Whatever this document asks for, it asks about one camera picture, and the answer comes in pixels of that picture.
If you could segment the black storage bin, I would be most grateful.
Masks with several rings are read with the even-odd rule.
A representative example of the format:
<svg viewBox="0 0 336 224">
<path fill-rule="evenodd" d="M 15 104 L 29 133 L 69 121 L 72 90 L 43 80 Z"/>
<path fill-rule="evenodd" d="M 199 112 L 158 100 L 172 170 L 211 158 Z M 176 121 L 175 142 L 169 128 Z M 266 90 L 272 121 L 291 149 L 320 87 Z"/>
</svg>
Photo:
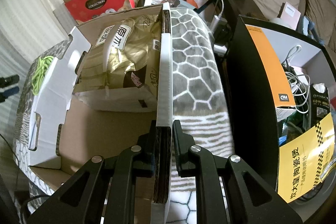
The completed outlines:
<svg viewBox="0 0 336 224">
<path fill-rule="evenodd" d="M 277 121 L 264 66 L 246 25 L 260 27 L 285 71 L 295 112 Z M 224 62 L 224 90 L 235 152 L 274 190 L 278 188 L 280 147 L 335 112 L 330 104 L 335 66 L 324 46 L 278 24 L 238 18 Z M 316 222 L 335 208 L 335 145 L 322 182 L 288 203 L 306 222 Z"/>
</svg>

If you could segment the large gold foil bag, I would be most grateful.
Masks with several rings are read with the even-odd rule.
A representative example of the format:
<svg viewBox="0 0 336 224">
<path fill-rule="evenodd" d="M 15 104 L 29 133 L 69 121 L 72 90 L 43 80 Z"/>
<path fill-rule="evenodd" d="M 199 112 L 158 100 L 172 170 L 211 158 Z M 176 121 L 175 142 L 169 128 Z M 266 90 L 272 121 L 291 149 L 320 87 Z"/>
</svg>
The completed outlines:
<svg viewBox="0 0 336 224">
<path fill-rule="evenodd" d="M 74 96 L 92 109 L 152 112 L 157 109 L 161 22 L 157 15 L 107 26 L 84 60 Z"/>
</svg>

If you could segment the orange white box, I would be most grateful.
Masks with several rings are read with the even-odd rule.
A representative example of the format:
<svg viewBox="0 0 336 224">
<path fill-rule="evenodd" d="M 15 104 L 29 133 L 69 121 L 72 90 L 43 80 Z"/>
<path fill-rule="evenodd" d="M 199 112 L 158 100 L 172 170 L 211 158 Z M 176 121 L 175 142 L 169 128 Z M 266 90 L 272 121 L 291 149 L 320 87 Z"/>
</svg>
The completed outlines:
<svg viewBox="0 0 336 224">
<path fill-rule="evenodd" d="M 272 92 L 277 121 L 295 112 L 295 100 L 285 71 L 271 43 L 260 27 L 246 25 L 264 66 Z"/>
</svg>

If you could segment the yellow black booklet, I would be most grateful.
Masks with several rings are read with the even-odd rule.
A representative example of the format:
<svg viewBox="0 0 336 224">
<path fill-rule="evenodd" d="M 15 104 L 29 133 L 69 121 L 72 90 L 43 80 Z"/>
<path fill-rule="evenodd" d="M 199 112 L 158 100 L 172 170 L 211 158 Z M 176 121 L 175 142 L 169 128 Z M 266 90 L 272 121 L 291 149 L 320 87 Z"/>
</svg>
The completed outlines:
<svg viewBox="0 0 336 224">
<path fill-rule="evenodd" d="M 322 182 L 334 153 L 335 132 L 329 113 L 315 126 L 280 147 L 277 192 L 290 203 Z"/>
</svg>

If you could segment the pink box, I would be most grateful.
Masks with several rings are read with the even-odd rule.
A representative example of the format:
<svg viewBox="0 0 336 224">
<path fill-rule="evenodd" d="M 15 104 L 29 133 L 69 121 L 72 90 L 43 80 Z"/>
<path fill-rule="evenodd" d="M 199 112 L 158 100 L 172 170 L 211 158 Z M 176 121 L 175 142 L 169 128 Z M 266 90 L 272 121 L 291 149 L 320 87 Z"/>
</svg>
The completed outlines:
<svg viewBox="0 0 336 224">
<path fill-rule="evenodd" d="M 292 30 L 296 30 L 300 17 L 301 13 L 289 2 L 285 2 L 282 4 L 277 19 L 282 26 L 291 28 Z"/>
</svg>

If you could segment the brown pillow right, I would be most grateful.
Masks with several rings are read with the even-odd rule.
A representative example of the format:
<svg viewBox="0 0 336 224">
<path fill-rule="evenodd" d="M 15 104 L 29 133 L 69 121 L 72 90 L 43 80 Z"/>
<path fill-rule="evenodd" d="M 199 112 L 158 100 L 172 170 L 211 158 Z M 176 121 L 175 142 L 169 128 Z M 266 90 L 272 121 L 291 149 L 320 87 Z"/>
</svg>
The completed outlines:
<svg viewBox="0 0 336 224">
<path fill-rule="evenodd" d="M 319 38 L 335 52 L 335 5 L 331 0 L 306 0 L 305 15 L 315 23 Z"/>
</svg>

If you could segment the white cardboard tray box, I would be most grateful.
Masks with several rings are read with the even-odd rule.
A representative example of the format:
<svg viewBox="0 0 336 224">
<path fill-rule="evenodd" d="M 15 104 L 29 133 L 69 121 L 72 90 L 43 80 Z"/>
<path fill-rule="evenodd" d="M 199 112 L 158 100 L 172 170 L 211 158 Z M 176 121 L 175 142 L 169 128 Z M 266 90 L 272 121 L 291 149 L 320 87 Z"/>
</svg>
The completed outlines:
<svg viewBox="0 0 336 224">
<path fill-rule="evenodd" d="M 165 223 L 173 123 L 167 3 L 70 32 L 29 113 L 29 168 L 54 193 L 29 223 Z"/>
</svg>

